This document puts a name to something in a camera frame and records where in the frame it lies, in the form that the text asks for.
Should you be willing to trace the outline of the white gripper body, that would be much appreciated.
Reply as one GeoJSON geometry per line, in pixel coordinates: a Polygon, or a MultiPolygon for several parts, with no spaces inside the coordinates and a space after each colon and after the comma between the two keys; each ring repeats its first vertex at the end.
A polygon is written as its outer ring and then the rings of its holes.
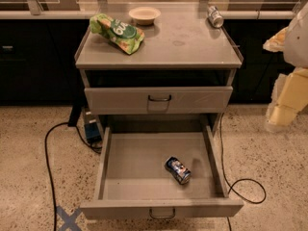
{"type": "Polygon", "coordinates": [[[271,93],[271,99],[277,100],[286,82],[287,76],[285,74],[279,74],[274,82],[274,86],[271,93]]]}

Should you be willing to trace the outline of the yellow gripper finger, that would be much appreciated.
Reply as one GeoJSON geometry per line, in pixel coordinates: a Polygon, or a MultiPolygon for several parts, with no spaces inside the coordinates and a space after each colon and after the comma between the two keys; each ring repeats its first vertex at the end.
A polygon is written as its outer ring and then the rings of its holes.
{"type": "Polygon", "coordinates": [[[280,132],[287,128],[308,105],[308,69],[296,67],[287,79],[277,100],[271,100],[265,128],[280,132]]]}
{"type": "Polygon", "coordinates": [[[287,27],[281,29],[274,36],[266,40],[263,48],[270,52],[282,52],[284,50],[286,32],[287,27]]]}

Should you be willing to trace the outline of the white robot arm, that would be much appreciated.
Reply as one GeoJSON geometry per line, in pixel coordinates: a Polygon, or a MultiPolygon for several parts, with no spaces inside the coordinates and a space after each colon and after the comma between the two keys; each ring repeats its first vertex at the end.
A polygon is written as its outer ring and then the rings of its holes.
{"type": "Polygon", "coordinates": [[[295,68],[289,75],[279,74],[272,90],[266,129],[278,132],[288,127],[308,105],[308,4],[288,27],[268,39],[263,48],[282,52],[284,61],[295,68]]]}

